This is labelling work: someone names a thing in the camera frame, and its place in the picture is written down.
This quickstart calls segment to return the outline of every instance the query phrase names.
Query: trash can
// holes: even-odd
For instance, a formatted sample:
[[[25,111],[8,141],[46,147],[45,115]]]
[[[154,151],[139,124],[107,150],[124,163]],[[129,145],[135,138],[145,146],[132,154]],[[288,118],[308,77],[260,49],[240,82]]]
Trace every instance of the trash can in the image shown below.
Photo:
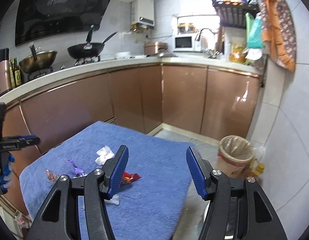
[[[253,155],[253,146],[246,139],[236,135],[224,137],[219,144],[216,169],[236,178],[251,162]]]

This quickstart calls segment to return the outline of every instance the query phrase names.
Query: silver screw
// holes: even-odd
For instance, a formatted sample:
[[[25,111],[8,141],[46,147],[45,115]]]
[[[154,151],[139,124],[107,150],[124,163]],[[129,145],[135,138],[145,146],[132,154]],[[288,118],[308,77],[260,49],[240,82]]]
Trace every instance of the silver screw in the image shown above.
[[[212,173],[215,176],[220,176],[222,174],[221,170],[213,170]]]
[[[68,176],[67,175],[61,175],[60,176],[60,180],[61,181],[66,181],[68,179]]]
[[[247,180],[248,180],[250,183],[256,182],[256,179],[255,179],[254,177],[247,177]]]
[[[100,175],[100,174],[102,174],[102,169],[95,169],[93,171],[93,173],[94,173],[94,175]]]

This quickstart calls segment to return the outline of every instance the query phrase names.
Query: white countertop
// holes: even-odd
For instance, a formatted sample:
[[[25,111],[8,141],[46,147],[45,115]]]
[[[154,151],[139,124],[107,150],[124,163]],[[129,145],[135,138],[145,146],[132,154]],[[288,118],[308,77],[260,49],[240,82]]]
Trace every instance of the white countertop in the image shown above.
[[[66,78],[82,75],[89,72],[94,72],[103,69],[109,69],[120,66],[127,65],[139,65],[139,64],[149,64],[149,63],[176,63],[176,64],[198,64],[198,65],[207,65],[207,66],[217,66],[221,68],[228,68],[237,71],[248,72],[251,74],[259,74],[262,72],[257,70],[254,67],[242,65],[238,63],[232,63],[228,61],[223,61],[219,59],[194,59],[186,57],[171,57],[171,58],[159,58],[159,57],[147,57],[142,59],[125,59],[125,60],[109,60],[102,62],[95,62],[86,65],[74,66],[59,70],[40,78],[34,79],[30,82],[27,82],[16,89],[9,91],[0,97],[0,102],[5,104],[10,103],[11,101],[30,93],[38,88],[44,87],[54,82],[64,80]]]

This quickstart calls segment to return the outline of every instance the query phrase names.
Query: blue towel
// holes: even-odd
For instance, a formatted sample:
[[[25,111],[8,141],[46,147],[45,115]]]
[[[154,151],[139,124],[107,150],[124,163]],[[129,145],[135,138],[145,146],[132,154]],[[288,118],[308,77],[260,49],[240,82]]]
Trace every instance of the blue towel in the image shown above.
[[[45,168],[73,177],[71,159],[86,173],[99,168],[96,152],[108,145],[114,153],[120,145],[129,149],[128,173],[142,178],[118,193],[118,206],[107,204],[116,240],[168,240],[178,222],[191,175],[185,153],[191,143],[155,138],[128,128],[96,122],[64,141],[29,165],[20,175],[24,202],[32,219],[36,216],[52,184]],[[82,240],[88,240],[83,197],[79,197]]]

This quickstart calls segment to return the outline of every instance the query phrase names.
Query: white crumpled tissue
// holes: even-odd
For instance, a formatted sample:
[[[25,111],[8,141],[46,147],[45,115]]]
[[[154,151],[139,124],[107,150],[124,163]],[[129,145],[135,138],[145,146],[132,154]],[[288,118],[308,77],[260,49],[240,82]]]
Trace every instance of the white crumpled tissue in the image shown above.
[[[109,146],[105,146],[97,151],[97,154],[99,155],[98,158],[96,158],[95,162],[96,164],[103,165],[106,160],[111,159],[115,156],[115,154],[112,152]]]

